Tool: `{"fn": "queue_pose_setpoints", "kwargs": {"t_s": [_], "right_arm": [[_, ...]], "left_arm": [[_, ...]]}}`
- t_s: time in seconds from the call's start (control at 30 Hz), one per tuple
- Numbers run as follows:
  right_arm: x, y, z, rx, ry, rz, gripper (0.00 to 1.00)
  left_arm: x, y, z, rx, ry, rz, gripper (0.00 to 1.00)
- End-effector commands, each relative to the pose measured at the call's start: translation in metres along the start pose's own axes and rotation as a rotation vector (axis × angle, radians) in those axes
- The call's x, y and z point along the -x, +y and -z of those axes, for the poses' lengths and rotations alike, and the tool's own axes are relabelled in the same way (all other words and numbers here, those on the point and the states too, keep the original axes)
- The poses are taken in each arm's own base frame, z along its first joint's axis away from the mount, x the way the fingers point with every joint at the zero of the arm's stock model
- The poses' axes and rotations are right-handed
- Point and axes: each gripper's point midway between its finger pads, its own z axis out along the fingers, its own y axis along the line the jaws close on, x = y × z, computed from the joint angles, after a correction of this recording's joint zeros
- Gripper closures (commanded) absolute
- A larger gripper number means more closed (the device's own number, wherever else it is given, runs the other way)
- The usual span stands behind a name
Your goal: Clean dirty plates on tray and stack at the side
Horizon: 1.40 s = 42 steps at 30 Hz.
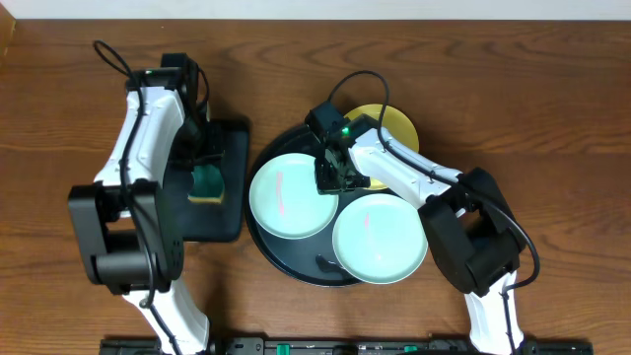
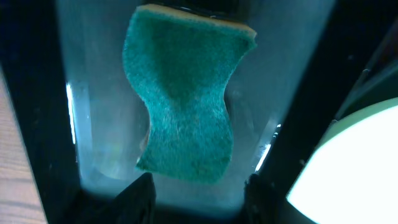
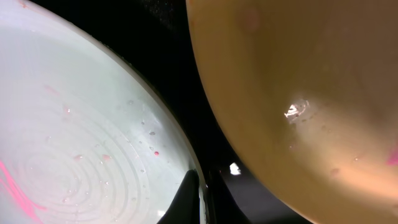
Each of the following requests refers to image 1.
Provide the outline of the green yellow sponge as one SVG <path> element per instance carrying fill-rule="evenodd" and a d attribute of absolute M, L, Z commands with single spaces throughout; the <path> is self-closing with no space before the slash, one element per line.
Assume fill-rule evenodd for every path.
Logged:
<path fill-rule="evenodd" d="M 193 186 L 188 200 L 193 203 L 219 204 L 223 201 L 225 183 L 221 171 L 216 166 L 195 166 L 192 171 Z"/>

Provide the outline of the light green plate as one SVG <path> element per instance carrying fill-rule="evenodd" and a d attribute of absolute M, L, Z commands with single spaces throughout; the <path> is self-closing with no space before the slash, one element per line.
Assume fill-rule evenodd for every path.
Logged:
<path fill-rule="evenodd" d="M 331 222 L 339 198 L 317 191 L 315 166 L 315 157 L 289 153 L 269 160 L 255 173 L 248 202 L 263 230 L 281 239 L 300 240 Z"/>
<path fill-rule="evenodd" d="M 413 274 L 429 249 L 417 209 L 404 199 L 370 194 L 337 217 L 332 246 L 339 264 L 370 284 L 392 284 Z"/>

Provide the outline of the yellow plate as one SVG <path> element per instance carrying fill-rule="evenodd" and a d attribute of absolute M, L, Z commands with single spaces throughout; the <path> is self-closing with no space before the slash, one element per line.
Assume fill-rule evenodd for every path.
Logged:
<path fill-rule="evenodd" d="M 381 104 L 357 106 L 345 113 L 344 117 L 349 120 L 354 120 L 360 115 L 365 114 L 374 120 L 378 120 L 381 108 Z M 419 151 L 419 138 L 416 128 L 408 116 L 402 111 L 393 106 L 388 106 L 384 116 L 384 127 L 405 147 L 415 152 Z"/>

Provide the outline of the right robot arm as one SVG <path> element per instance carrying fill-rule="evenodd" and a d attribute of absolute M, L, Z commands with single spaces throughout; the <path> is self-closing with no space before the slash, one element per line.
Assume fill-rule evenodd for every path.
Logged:
<path fill-rule="evenodd" d="M 310 113 L 305 123 L 322 151 L 319 193 L 352 191 L 375 178 L 413 205 L 435 263 L 465 297 L 473 347 L 518 353 L 525 336 L 513 287 L 526 244 L 496 181 L 479 168 L 463 174 L 433 163 L 369 116 Z"/>

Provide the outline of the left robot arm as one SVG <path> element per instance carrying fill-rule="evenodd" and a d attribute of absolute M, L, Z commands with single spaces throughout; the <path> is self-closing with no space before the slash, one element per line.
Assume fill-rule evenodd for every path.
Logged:
<path fill-rule="evenodd" d="M 89 280 L 132 304 L 159 337 L 163 354 L 202 354 L 209 319 L 180 276 L 183 237 L 164 190 L 168 166 L 203 162 L 207 103 L 197 67 L 129 74 L 127 112 L 104 167 L 70 189 L 73 230 Z"/>

